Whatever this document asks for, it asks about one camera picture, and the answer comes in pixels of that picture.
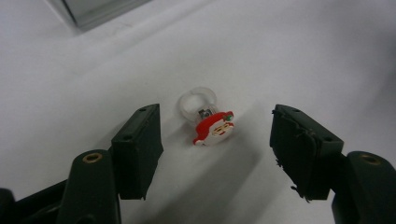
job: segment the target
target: small figurine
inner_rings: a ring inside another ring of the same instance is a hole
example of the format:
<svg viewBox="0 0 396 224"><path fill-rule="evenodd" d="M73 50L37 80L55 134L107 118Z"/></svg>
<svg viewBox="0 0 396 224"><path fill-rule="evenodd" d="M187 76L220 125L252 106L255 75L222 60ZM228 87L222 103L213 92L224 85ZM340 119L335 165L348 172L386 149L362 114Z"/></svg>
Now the small figurine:
<svg viewBox="0 0 396 224"><path fill-rule="evenodd" d="M187 112L184 105L193 95L201 95L205 99L205 105L198 110ZM185 93L180 98L180 110L183 116L197 124L195 131L198 136L193 140L195 145L212 146L233 132L233 112L219 112L216 108L216 94L204 87L198 87Z"/></svg>

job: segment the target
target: transparent plastic loop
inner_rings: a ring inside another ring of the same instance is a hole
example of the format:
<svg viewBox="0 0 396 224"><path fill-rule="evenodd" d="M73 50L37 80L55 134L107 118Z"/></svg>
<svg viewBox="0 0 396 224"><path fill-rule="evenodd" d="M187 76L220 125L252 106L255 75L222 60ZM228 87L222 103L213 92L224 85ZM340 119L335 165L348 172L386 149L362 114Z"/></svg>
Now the transparent plastic loop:
<svg viewBox="0 0 396 224"><path fill-rule="evenodd" d="M203 96L203 99L205 100L205 104L199 105L199 106L197 106L199 109L189 112L189 111L187 111L185 105L193 95ZM181 96L180 102L179 102L179 108L180 108L181 114L184 116L184 118L195 122L197 119L197 116L199 116L198 111L201 108L209 107L209 106L213 106L214 108L216 108L217 102L218 102L218 98L212 90L210 90L209 88L206 88L206 87L197 87L191 91L184 93Z"/></svg>

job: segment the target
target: white table surface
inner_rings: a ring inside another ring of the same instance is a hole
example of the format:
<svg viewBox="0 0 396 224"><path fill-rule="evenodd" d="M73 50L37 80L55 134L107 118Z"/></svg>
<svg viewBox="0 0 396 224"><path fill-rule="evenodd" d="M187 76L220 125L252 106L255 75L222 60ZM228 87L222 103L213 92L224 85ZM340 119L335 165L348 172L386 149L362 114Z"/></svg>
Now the white table surface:
<svg viewBox="0 0 396 224"><path fill-rule="evenodd" d="M146 201L123 223L333 223L269 147L276 104L335 133L343 152L396 165L396 5L389 0L153 0L87 32L55 0L0 3L0 187L21 199L107 149L139 107L161 104L161 156ZM204 86L235 132L194 147L177 110Z"/></svg>

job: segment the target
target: santa claus ornament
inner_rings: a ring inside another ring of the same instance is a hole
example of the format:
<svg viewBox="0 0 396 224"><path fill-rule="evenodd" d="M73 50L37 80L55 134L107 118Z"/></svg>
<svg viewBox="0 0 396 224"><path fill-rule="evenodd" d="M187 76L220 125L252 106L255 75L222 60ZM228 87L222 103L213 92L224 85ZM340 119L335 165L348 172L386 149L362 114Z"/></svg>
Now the santa claus ornament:
<svg viewBox="0 0 396 224"><path fill-rule="evenodd" d="M187 111L186 104L192 96L200 96L204 103L198 109ZM205 87L198 87L181 96L179 106L183 116L195 123L195 145L212 146L226 139L233 132L233 112L219 112L216 94Z"/></svg>

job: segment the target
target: white background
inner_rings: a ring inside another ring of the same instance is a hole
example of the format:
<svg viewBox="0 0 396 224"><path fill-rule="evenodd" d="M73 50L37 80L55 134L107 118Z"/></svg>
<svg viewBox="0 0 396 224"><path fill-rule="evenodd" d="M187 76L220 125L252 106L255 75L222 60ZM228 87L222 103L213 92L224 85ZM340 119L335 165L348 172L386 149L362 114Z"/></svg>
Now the white background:
<svg viewBox="0 0 396 224"><path fill-rule="evenodd" d="M396 4L390 0L153 0L90 31L53 0L0 3L0 187L21 199L106 149L139 107L159 103L164 153L146 201L123 223L333 223L269 147L276 104L335 133L344 153L396 165ZM233 136L194 147L177 100L211 88Z"/></svg>

